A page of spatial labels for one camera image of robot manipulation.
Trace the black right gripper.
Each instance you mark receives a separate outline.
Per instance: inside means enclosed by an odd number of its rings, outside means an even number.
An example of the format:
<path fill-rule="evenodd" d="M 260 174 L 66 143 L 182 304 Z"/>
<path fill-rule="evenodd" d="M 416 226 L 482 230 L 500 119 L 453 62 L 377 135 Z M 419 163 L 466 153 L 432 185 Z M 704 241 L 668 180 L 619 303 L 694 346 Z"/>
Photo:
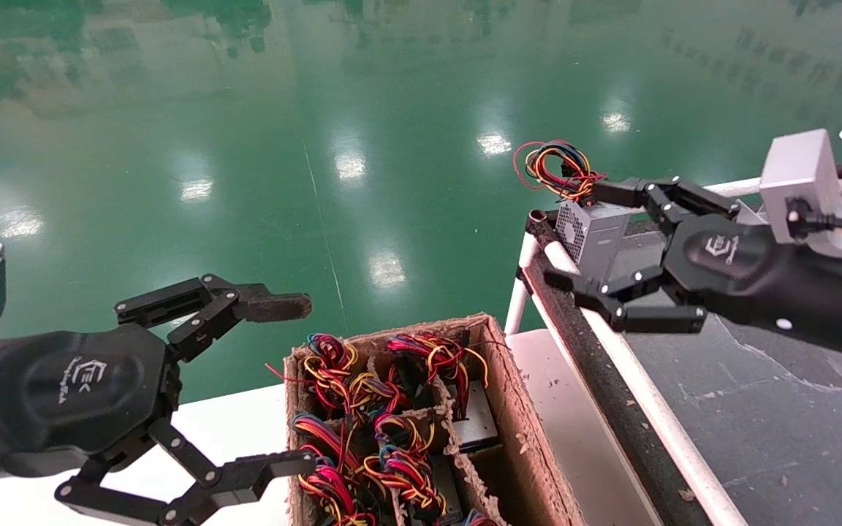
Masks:
<path fill-rule="evenodd" d="M 797 287 L 785 280 L 796 268 L 800 247 L 776 242 L 769 224 L 732 221 L 740 210 L 735 200 L 679 177 L 599 180 L 593 197 L 641 207 L 662 234 L 671 236 L 664 269 L 644 267 L 608 283 L 557 267 L 545 270 L 545 283 L 570 293 L 576 308 L 599 314 L 614 332 L 695 334 L 708 312 L 771 332 L 796 329 Z M 629 304 L 662 287 L 677 304 Z"/>

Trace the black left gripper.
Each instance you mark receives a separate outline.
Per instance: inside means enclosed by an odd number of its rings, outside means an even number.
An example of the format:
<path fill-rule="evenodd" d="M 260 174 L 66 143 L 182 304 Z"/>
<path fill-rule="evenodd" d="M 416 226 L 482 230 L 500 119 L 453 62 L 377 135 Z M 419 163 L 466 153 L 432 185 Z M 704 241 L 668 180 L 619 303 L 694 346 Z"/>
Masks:
<path fill-rule="evenodd" d="M 312 310 L 306 293 L 204 274 L 118 303 L 123 326 L 108 332 L 0 340 L 0 473 L 44 477 L 82 466 L 58 487 L 57 502 L 126 525 L 202 525 L 224 507 L 258 502 L 274 479 L 310 475 L 316 457 L 303 450 L 216 466 L 170 417 L 183 387 L 175 362 L 190 363 L 241 321 L 294 321 Z M 146 330 L 175 319 L 184 321 L 167 343 Z M 194 480 L 183 495 L 165 502 L 102 486 L 153 444 Z"/>

